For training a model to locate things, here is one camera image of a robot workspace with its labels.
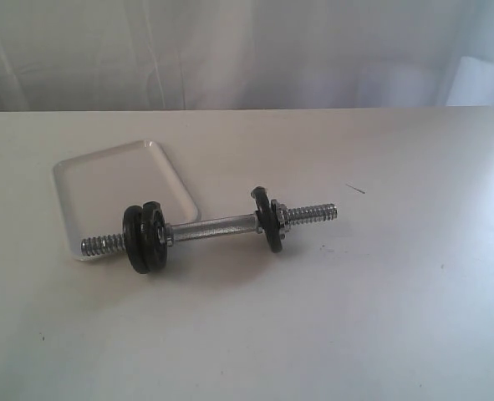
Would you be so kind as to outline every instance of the white table surface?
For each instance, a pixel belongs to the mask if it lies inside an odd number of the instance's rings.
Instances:
[[[265,185],[338,221],[280,255],[255,234],[184,243],[154,276],[72,260],[53,165],[143,138],[204,218]],[[494,112],[0,114],[11,399],[494,400]]]

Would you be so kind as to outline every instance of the clear plastic tray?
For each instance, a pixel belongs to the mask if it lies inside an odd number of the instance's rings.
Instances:
[[[163,149],[153,140],[59,162],[53,178],[72,257],[84,261],[81,240],[122,232],[126,207],[158,201],[171,224],[200,219],[195,201]]]

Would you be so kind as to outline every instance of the white table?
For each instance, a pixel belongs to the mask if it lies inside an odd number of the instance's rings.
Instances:
[[[154,276],[72,260],[53,165],[142,138],[204,218],[265,185],[339,219],[280,255],[255,234],[185,243]],[[494,400],[494,112],[0,114],[9,399]]]

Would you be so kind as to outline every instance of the white curtain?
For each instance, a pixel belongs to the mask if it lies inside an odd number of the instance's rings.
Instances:
[[[489,104],[494,0],[0,0],[0,110]]]

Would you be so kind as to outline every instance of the transparent plastic lid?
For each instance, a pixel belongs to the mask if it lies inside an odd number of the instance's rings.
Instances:
[[[124,210],[158,201],[171,224],[200,219],[195,201],[165,152],[153,140],[139,140],[73,159],[53,168],[68,248],[84,261],[81,240],[122,232]]]

